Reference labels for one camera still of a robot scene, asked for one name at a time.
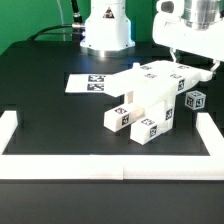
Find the stacked blocks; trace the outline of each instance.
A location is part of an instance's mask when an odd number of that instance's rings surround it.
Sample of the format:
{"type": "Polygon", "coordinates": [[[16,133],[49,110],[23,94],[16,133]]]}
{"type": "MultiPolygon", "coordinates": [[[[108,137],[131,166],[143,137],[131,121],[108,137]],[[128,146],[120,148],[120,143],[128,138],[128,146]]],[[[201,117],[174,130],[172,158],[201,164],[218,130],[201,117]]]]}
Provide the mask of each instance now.
{"type": "MultiPolygon", "coordinates": [[[[146,144],[173,127],[176,95],[199,81],[208,81],[212,72],[169,61],[155,61],[117,73],[105,79],[105,93],[125,95],[123,105],[105,112],[104,126],[118,131],[131,124],[130,138],[146,144]]],[[[205,95],[188,93],[187,106],[204,106],[205,95]]]]}

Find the white block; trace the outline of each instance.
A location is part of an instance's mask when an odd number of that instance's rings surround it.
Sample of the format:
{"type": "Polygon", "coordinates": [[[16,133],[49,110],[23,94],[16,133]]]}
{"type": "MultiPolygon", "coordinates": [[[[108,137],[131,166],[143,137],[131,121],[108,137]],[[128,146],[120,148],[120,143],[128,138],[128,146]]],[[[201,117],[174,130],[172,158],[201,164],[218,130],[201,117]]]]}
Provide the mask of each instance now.
{"type": "Polygon", "coordinates": [[[186,93],[185,106],[192,110],[204,108],[206,95],[199,91],[191,91],[186,93]]]}
{"type": "Polygon", "coordinates": [[[131,126],[130,138],[142,145],[160,134],[156,121],[144,117],[131,126]]]}
{"type": "Polygon", "coordinates": [[[17,125],[16,111],[5,111],[0,117],[0,154],[4,152],[17,125]]]}
{"type": "Polygon", "coordinates": [[[212,156],[224,156],[224,138],[208,113],[198,113],[197,130],[212,156]]]}
{"type": "Polygon", "coordinates": [[[164,111],[165,107],[154,106],[146,117],[136,121],[131,126],[130,138],[142,145],[155,137],[169,131],[173,127],[174,107],[164,111]]]}
{"type": "Polygon", "coordinates": [[[144,109],[135,104],[123,104],[104,114],[104,126],[114,132],[135,122],[144,114],[144,109]]]}

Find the white cube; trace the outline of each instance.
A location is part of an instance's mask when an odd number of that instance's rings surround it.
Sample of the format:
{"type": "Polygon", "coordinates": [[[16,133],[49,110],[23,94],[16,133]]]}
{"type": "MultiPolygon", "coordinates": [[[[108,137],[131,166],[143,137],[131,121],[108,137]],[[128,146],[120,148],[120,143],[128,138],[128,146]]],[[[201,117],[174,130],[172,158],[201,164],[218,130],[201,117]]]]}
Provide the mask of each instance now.
{"type": "Polygon", "coordinates": [[[186,93],[185,106],[192,110],[204,108],[206,95],[199,91],[192,91],[186,93]]]}

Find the black tabletop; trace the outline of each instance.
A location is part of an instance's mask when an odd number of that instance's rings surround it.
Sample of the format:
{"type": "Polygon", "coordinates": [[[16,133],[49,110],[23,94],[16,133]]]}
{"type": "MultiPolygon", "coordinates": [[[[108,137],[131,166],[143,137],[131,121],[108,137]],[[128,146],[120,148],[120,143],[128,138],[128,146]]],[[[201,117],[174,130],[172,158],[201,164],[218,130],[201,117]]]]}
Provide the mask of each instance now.
{"type": "MultiPolygon", "coordinates": [[[[4,154],[207,155],[197,130],[198,111],[177,96],[174,128],[142,146],[103,127],[104,112],[122,97],[66,94],[70,74],[114,74],[171,60],[169,49],[137,43],[121,58],[80,53],[73,42],[17,42],[0,56],[0,113],[18,111],[19,125],[4,154]]],[[[212,61],[182,54],[181,63],[209,69],[212,61]]],[[[224,134],[224,67],[193,89],[206,94],[209,112],[224,134]]],[[[1,181],[1,223],[224,223],[223,182],[1,181]]]]}
{"type": "MultiPolygon", "coordinates": [[[[105,94],[66,94],[70,74],[114,74],[155,60],[170,60],[169,50],[137,43],[136,53],[121,58],[98,58],[80,53],[67,42],[18,42],[0,58],[0,111],[18,111],[19,126],[5,154],[207,154],[195,122],[197,112],[209,111],[219,128],[224,125],[223,75],[194,89],[207,95],[206,107],[192,111],[177,96],[174,128],[142,146],[130,140],[130,127],[116,133],[103,127],[104,112],[122,97],[105,94]]],[[[192,55],[182,63],[209,67],[192,55]]]]}

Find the white rectangular block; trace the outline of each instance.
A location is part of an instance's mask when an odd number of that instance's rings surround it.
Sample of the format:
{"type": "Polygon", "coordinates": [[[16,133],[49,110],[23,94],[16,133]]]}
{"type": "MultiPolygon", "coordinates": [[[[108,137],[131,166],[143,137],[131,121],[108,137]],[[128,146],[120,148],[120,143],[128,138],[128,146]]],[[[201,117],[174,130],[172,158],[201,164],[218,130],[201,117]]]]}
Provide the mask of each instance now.
{"type": "Polygon", "coordinates": [[[4,152],[17,125],[16,111],[5,111],[0,117],[0,154],[4,152]]]}
{"type": "Polygon", "coordinates": [[[135,104],[122,104],[104,114],[104,126],[114,132],[135,122],[144,113],[144,109],[135,104]]]}

